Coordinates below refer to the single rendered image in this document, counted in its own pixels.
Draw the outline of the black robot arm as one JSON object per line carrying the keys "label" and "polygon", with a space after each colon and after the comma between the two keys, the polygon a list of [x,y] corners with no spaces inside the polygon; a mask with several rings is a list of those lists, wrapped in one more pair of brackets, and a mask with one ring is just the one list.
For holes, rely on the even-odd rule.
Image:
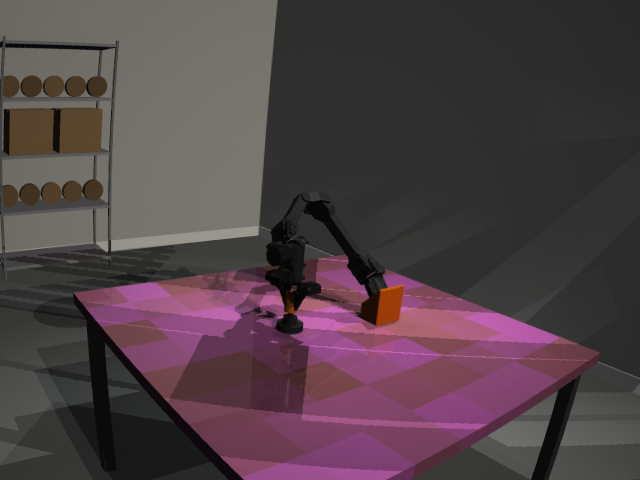
{"label": "black robot arm", "polygon": [[365,285],[370,298],[378,290],[388,289],[382,276],[385,274],[385,268],[368,252],[358,247],[336,216],[335,205],[331,197],[327,193],[319,191],[300,193],[293,199],[284,218],[271,229],[272,243],[266,246],[266,260],[271,266],[279,265],[279,268],[269,275],[271,285],[283,288],[286,284],[293,283],[293,271],[287,270],[282,264],[304,261],[305,245],[309,244],[309,241],[301,235],[288,241],[298,231],[298,220],[302,212],[311,214],[316,220],[325,224],[347,255],[349,260],[347,267],[359,284]]}

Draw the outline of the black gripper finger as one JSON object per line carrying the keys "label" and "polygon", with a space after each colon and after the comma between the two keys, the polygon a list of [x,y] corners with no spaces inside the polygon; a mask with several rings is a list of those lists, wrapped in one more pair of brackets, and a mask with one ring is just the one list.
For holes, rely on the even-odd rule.
{"label": "black gripper finger", "polygon": [[[274,286],[275,286],[275,285],[274,285]],[[278,286],[275,286],[275,287],[279,289],[279,292],[280,292],[280,295],[281,295],[281,298],[282,298],[282,302],[283,302],[283,305],[284,305],[285,292],[286,292],[286,291],[291,291],[292,285],[291,285],[291,284],[290,284],[290,285],[289,285],[289,284],[286,284],[286,285],[285,285],[285,287],[283,287],[283,288],[280,288],[280,287],[278,287]]]}
{"label": "black gripper finger", "polygon": [[297,310],[306,296],[297,291],[292,291],[292,293],[294,294],[294,310]]}

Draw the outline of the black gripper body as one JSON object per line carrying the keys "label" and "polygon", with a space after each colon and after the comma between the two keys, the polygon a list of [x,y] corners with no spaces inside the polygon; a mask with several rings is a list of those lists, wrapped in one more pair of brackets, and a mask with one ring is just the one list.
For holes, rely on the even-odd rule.
{"label": "black gripper body", "polygon": [[[291,270],[291,272],[293,271],[294,273],[294,282],[291,283],[291,285],[296,286],[297,287],[297,292],[300,292],[300,294],[305,295],[305,296],[312,296],[312,295],[316,295],[321,293],[321,285],[313,282],[313,281],[309,281],[309,282],[302,282],[302,280],[305,280],[305,276],[303,276],[303,267],[306,267],[306,263],[304,263],[304,261],[302,262],[288,262],[285,264],[282,264],[287,270]],[[270,274],[275,271],[274,270],[270,270],[267,271],[267,273],[265,274],[265,280],[270,282]]]}

